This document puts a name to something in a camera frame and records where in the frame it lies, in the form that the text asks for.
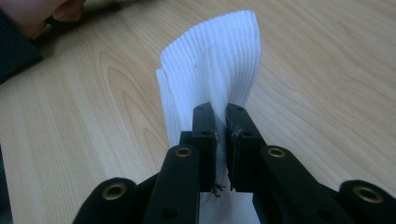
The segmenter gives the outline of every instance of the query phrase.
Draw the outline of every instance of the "human hand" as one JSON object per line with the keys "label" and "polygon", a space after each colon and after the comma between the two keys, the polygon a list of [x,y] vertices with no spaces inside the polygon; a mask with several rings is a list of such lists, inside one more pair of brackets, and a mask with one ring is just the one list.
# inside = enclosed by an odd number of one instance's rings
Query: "human hand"
{"label": "human hand", "polygon": [[85,0],[0,0],[0,8],[27,37],[38,35],[44,20],[53,16],[58,21],[78,21]]}

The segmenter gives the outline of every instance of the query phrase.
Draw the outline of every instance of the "ribbed fabric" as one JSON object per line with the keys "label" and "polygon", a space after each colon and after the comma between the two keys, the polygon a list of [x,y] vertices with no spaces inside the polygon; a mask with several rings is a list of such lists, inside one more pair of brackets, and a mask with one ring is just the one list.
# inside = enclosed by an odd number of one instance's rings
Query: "ribbed fabric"
{"label": "ribbed fabric", "polygon": [[0,10],[0,84],[41,59],[40,51]]}
{"label": "ribbed fabric", "polygon": [[[161,54],[157,70],[170,147],[181,131],[190,131],[192,110],[210,102],[217,117],[217,181],[226,178],[225,108],[244,106],[261,57],[260,31],[254,12],[236,11],[199,23]],[[200,223],[258,223],[251,195],[224,190],[215,199],[201,195]]]}

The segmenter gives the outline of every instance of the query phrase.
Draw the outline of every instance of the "white fabric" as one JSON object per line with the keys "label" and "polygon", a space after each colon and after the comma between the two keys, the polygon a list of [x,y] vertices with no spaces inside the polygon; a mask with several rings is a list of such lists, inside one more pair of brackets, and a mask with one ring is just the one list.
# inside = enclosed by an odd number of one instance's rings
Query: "white fabric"
{"label": "white fabric", "polygon": [[199,23],[161,54],[157,80],[170,147],[192,129],[194,107],[210,102],[217,117],[217,181],[227,188],[217,199],[201,194],[200,223],[259,223],[251,194],[230,192],[224,130],[226,105],[245,105],[260,57],[259,27],[249,10]]}

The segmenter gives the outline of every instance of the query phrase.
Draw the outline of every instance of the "black mount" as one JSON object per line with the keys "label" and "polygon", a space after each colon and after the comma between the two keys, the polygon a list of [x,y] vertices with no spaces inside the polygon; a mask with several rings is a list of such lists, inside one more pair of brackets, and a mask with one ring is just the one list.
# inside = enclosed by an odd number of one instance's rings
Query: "black mount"
{"label": "black mount", "polygon": [[[253,193],[261,223],[396,223],[396,200],[381,188],[361,180],[338,192],[322,186],[290,151],[267,146],[243,107],[229,104],[226,119],[232,189]],[[215,186],[217,138],[211,105],[195,107],[192,131],[181,133],[158,174],[139,185],[103,182],[74,223],[198,223],[199,193]]]}

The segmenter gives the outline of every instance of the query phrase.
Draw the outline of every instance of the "wooden table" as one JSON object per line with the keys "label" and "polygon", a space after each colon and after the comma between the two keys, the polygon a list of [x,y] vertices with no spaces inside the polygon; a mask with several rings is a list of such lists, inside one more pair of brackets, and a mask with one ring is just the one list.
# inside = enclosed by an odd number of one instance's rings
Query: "wooden table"
{"label": "wooden table", "polygon": [[197,22],[242,8],[256,11],[261,28],[246,109],[267,143],[290,149],[333,189],[363,179],[396,197],[394,1],[122,6],[48,43],[42,63],[0,86],[15,223],[71,223],[102,181],[157,173],[168,149],[155,77],[162,49]]}

